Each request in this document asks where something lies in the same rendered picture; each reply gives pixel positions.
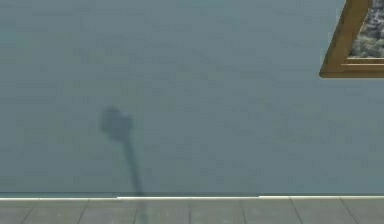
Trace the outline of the gold framed wall picture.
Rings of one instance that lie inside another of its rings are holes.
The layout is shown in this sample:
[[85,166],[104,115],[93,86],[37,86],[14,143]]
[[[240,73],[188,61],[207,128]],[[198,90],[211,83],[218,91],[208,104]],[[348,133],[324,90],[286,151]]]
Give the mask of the gold framed wall picture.
[[321,78],[384,78],[384,58],[350,57],[353,41],[372,5],[373,0],[345,0],[319,70]]

